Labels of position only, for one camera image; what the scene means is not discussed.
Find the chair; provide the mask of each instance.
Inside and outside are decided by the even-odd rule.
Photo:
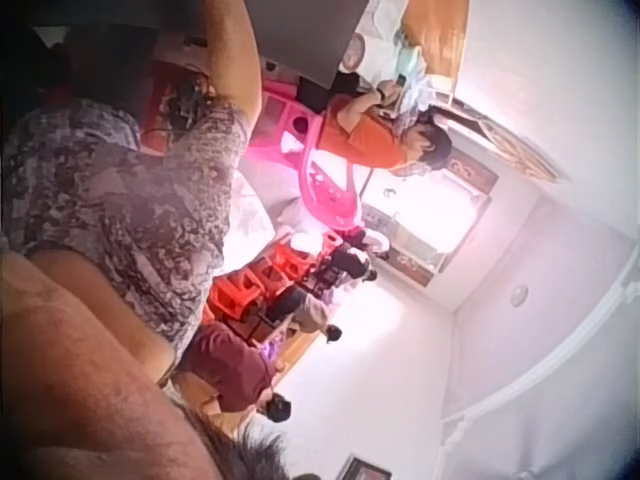
[[[353,165],[345,161],[347,187],[342,189],[313,160],[323,117],[296,102],[295,89],[295,86],[279,82],[264,84],[263,113],[247,155],[297,170],[301,197],[311,215],[329,228],[352,228],[362,214]],[[295,139],[302,149],[284,152],[286,134],[289,140]]]
[[[267,257],[260,257],[251,262],[249,269],[262,284],[267,302],[277,298],[284,290],[293,285],[293,282]]]
[[[276,244],[268,255],[273,265],[294,282],[304,279],[309,271],[317,265],[314,255],[294,250],[285,243]]]
[[[324,232],[322,235],[322,256],[328,257],[333,251],[344,243],[344,240],[335,232]]]
[[[232,320],[242,321],[251,306],[263,301],[264,287],[249,270],[243,268],[218,277],[209,293],[208,304]]]

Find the pink object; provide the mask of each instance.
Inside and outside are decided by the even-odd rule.
[[[347,186],[342,189],[313,160],[324,118],[296,102],[295,94],[295,85],[265,82],[263,118],[258,120],[247,154],[297,170],[302,201],[309,213],[329,228],[352,228],[360,221],[362,213],[353,165],[345,160]],[[269,124],[269,115],[276,116],[277,121]],[[300,118],[307,120],[305,133],[294,128],[294,123],[300,122]],[[285,153],[285,133],[295,138],[302,145],[302,150]]]

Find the orange shirt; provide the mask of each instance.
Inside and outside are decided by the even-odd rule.
[[[339,95],[331,101],[318,149],[365,167],[390,169],[405,164],[404,150],[394,138],[391,128],[381,120],[365,114],[351,133],[338,125],[336,116],[350,100]]]

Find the white wall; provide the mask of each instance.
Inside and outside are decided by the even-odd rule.
[[[541,197],[522,230],[456,315],[445,415],[508,385],[557,347],[631,255],[624,235]],[[529,287],[519,308],[515,286]]]
[[[540,197],[540,190],[467,137],[456,131],[451,131],[451,137],[457,148],[499,176],[491,192],[491,204],[470,238],[426,288],[427,296],[455,311],[504,254]]]
[[[561,167],[547,192],[635,237],[638,27],[623,5],[472,0],[456,95]]]
[[[640,299],[619,307],[551,376],[474,423],[443,479],[512,478],[525,468],[536,480],[616,478],[638,446],[639,311]],[[558,467],[540,474],[550,464]]]
[[[344,331],[317,341],[279,385],[292,417],[281,431],[292,473],[337,478],[351,454],[426,479],[437,453],[452,319],[404,283],[380,276],[359,287],[338,312]]]

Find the light fixture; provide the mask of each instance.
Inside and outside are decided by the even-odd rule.
[[[529,296],[529,287],[521,283],[516,288],[514,288],[513,291],[511,292],[511,305],[514,308],[519,307],[527,300],[528,296]]]

